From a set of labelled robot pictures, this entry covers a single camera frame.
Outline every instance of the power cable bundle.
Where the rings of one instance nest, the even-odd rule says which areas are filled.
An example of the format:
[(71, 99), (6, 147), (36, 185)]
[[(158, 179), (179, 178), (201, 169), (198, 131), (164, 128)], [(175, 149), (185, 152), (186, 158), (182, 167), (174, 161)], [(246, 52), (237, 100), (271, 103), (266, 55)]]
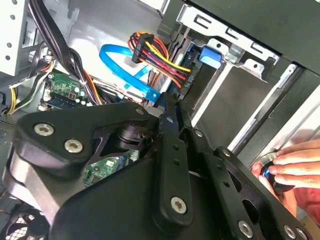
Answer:
[[(191, 70), (171, 62), (168, 50), (159, 38), (153, 34), (135, 32), (130, 36), (128, 46), (133, 53), (133, 62), (151, 65), (159, 73), (170, 78), (178, 88), (182, 87)], [(153, 78), (151, 86), (157, 77), (158, 74)]]
[(99, 96), (92, 78), (84, 70), (80, 55), (74, 49), (68, 47), (43, 0), (30, 0), (28, 7), (45, 44), (62, 67), (83, 85), (90, 102), (93, 105), (106, 103)]

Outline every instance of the yellow wire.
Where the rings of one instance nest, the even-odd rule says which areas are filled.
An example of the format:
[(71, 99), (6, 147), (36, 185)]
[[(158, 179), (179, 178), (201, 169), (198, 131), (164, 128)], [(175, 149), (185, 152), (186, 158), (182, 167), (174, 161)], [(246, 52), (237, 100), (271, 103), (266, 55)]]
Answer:
[[(138, 36), (138, 38), (140, 38), (140, 35), (141, 35), (141, 34), (151, 34), (151, 33), (148, 33), (148, 32), (145, 32), (145, 31), (139, 31), (139, 32), (136, 33), (136, 35)], [(163, 45), (163, 47), (164, 47), (164, 49), (165, 49), (166, 59), (169, 60), (169, 52), (168, 52), (166, 46), (163, 44), (163, 42), (162, 42), (158, 37), (154, 36), (154, 38), (157, 39), (159, 42), (162, 43), (162, 45)], [(162, 56), (161, 52), (159, 52), (158, 49), (156, 49), (156, 48), (154, 48), (154, 49)]]
[(145, 44), (151, 49), (152, 52), (154, 52), (154, 54), (156, 54), (159, 58), (161, 58), (163, 61), (165, 61), (167, 64), (170, 64), (171, 66), (177, 68), (177, 69), (180, 69), (182, 71), (186, 71), (186, 72), (191, 72), (191, 69), (189, 68), (185, 68), (183, 66), (179, 66), (177, 64), (174, 64), (173, 62), (170, 62), (169, 60), (167, 60), (164, 56), (162, 56), (161, 54), (158, 53), (158, 51), (153, 47), (151, 46), (150, 43), (148, 43), (147, 41), (145, 42)]
[(10, 115), (16, 107), (16, 92), (13, 88), (10, 88), (10, 91), (11, 91), (11, 106), (7, 113), (8, 115)]

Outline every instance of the silver screw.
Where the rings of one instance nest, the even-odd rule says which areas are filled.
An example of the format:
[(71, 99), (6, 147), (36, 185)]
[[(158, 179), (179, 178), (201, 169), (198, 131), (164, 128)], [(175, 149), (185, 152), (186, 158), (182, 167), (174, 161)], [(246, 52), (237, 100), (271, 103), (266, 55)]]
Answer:
[(78, 154), (84, 149), (84, 146), (78, 140), (70, 139), (64, 143), (64, 148), (69, 153)]
[(50, 136), (55, 132), (55, 129), (46, 123), (39, 123), (35, 125), (33, 129), (40, 136)]
[(138, 114), (141, 114), (141, 115), (144, 115), (144, 114), (145, 114), (144, 111), (142, 111), (142, 110), (139, 109), (139, 108), (137, 108), (135, 111), (136, 111)]
[(294, 231), (287, 225), (283, 226), (285, 233), (291, 238), (291, 239), (296, 239), (296, 234)]
[(230, 157), (230, 153), (228, 152), (228, 150), (223, 149), (223, 153), (224, 153), (224, 155), (226, 155), (227, 157)]
[(251, 227), (245, 221), (239, 221), (238, 227), (243, 235), (245, 235), (248, 239), (251, 239), (254, 236)]
[(186, 203), (177, 196), (171, 198), (171, 207), (175, 210), (178, 214), (185, 214), (187, 211)]
[(198, 131), (198, 130), (195, 131), (195, 134), (197, 134), (198, 137), (200, 137), (200, 138), (202, 138), (202, 137), (204, 136), (204, 135), (202, 134), (202, 132), (200, 132), (200, 131)]
[(172, 124), (174, 123), (174, 120), (171, 117), (168, 116), (166, 119), (168, 120), (168, 122), (170, 122)]
[(296, 228), (298, 234), (300, 234), (300, 236), (303, 238), (303, 240), (308, 240), (307, 235), (304, 233), (304, 231), (302, 231), (300, 228)]

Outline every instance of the black plastic bracket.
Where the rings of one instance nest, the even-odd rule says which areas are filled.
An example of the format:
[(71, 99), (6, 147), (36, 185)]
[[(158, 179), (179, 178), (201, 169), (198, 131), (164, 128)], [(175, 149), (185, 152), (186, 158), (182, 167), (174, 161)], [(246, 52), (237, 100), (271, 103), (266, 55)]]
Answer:
[(192, 203), (186, 145), (179, 139), (176, 102), (163, 98), (159, 118), (152, 216), (167, 235), (176, 235), (192, 224)]
[[(25, 161), (43, 168), (62, 179), (74, 179), (96, 151), (94, 139), (106, 144), (112, 133), (129, 125), (144, 126), (150, 115), (137, 103), (108, 105), (45, 111), (22, 117), (15, 128), (13, 147)], [(42, 136), (35, 132), (37, 124), (51, 125), (54, 133)], [(65, 149), (67, 140), (78, 140), (83, 145), (79, 153)]]

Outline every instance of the hand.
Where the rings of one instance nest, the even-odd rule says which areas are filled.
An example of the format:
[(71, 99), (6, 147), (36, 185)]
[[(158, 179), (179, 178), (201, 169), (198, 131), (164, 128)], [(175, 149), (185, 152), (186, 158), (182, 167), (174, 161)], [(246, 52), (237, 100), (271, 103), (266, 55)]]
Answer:
[(261, 169), (262, 169), (262, 165), (258, 162), (256, 162), (253, 166), (252, 166), (252, 173), (253, 175), (259, 179), (259, 181), (263, 184), (263, 186), (266, 187), (266, 189), (269, 190), (269, 192), (272, 193), (272, 195), (279, 200), (280, 203), (282, 203), (282, 205), (294, 216), (297, 216), (297, 201), (296, 201), (296, 197), (295, 197), (295, 193), (293, 190), (284, 192), (283, 194), (281, 194), (280, 196), (276, 195), (273, 187), (271, 186), (271, 184), (269, 183), (269, 181), (262, 175), (260, 175), (261, 173)]
[(320, 139), (287, 147), (269, 167), (274, 180), (296, 188), (320, 189)]

